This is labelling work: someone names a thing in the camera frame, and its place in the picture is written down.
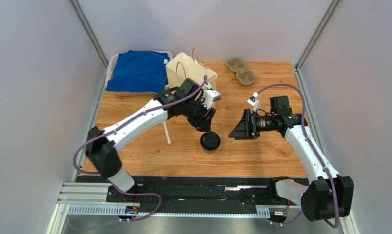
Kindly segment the black plastic cup lid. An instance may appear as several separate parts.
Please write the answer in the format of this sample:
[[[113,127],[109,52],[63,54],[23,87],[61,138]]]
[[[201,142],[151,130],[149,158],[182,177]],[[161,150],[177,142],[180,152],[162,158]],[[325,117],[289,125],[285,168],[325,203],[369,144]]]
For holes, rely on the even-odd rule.
[[[220,136],[216,132],[205,132],[200,138],[202,149],[217,150],[220,144]]]

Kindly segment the pulp cardboard cup carrier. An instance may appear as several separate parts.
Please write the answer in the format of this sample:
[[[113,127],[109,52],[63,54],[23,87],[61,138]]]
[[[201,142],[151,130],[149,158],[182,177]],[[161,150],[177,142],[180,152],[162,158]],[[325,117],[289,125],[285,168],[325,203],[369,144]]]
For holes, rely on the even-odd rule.
[[[258,80],[258,76],[248,68],[247,62],[241,57],[233,57],[226,61],[228,68],[235,73],[236,78],[243,86],[249,86]]]

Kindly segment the paper coffee cup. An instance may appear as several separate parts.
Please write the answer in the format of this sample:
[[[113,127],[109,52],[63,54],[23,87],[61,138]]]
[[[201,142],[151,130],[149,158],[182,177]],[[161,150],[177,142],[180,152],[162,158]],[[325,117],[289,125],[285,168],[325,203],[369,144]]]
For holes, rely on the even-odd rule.
[[[206,153],[206,154],[214,154],[216,152],[216,150],[203,149],[203,152]]]

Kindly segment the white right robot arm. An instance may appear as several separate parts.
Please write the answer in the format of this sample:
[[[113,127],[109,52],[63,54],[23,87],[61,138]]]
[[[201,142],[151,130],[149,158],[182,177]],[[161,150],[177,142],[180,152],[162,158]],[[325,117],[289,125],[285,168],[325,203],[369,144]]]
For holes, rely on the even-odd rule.
[[[309,184],[302,185],[282,176],[270,179],[268,199],[290,201],[301,206],[309,221],[347,217],[350,214],[354,182],[341,176],[316,146],[310,128],[302,114],[294,114],[287,96],[270,98],[270,110],[259,114],[257,94],[248,98],[253,110],[244,109],[238,125],[228,137],[235,140],[257,139],[261,132],[277,131],[298,156]]]

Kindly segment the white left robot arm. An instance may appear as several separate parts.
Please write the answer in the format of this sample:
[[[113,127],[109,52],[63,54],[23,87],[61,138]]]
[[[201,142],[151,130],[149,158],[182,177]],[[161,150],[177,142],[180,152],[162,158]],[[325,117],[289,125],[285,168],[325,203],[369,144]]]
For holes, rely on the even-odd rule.
[[[123,192],[135,184],[123,168],[119,153],[135,138],[150,128],[183,115],[197,131],[209,132],[215,109],[214,102],[221,93],[207,81],[201,85],[186,79],[179,87],[157,93],[144,107],[124,120],[100,130],[89,130],[85,145],[86,157],[102,178]]]

